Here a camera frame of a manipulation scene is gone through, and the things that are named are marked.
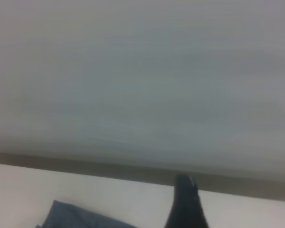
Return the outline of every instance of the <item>white surface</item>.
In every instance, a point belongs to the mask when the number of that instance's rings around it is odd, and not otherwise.
[[[285,202],[199,191],[211,228],[285,228]],[[0,228],[42,224],[53,200],[163,228],[173,187],[0,165]]]
[[[285,0],[0,0],[0,138],[284,179]]]

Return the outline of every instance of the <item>gray cloth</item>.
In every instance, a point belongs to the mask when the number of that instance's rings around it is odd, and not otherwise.
[[[135,228],[118,220],[54,201],[45,223],[36,228]]]

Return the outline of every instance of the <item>wall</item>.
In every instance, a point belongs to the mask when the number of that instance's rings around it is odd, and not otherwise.
[[[19,144],[285,180],[285,0],[0,0],[0,146]]]

